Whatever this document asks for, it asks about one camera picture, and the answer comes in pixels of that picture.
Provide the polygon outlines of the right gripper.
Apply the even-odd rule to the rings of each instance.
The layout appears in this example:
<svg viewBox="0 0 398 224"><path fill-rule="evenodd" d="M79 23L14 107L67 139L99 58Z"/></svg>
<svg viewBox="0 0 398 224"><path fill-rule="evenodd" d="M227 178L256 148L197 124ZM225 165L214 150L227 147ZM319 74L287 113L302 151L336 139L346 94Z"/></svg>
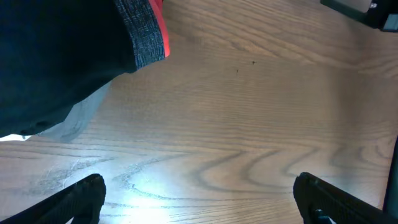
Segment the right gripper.
<svg viewBox="0 0 398 224"><path fill-rule="evenodd" d="M397 0L371 1L366 12L336 0L321 0L320 3L373 29L397 32Z"/></svg>

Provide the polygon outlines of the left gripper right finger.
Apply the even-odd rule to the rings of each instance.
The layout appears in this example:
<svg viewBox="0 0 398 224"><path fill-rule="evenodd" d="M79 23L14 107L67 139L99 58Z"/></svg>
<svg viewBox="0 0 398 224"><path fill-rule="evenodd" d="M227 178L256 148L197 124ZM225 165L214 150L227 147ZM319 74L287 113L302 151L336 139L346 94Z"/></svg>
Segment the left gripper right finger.
<svg viewBox="0 0 398 224"><path fill-rule="evenodd" d="M308 172L296 177L293 194L305 224L397 224L396 217Z"/></svg>

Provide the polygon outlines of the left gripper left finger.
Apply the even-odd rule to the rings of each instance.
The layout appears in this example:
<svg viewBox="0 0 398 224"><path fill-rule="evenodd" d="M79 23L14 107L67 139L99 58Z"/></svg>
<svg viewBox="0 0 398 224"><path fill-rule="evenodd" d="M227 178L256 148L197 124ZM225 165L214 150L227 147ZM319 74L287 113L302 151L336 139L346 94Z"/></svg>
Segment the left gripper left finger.
<svg viewBox="0 0 398 224"><path fill-rule="evenodd" d="M98 224L106 186L99 174L91 174L1 224Z"/></svg>

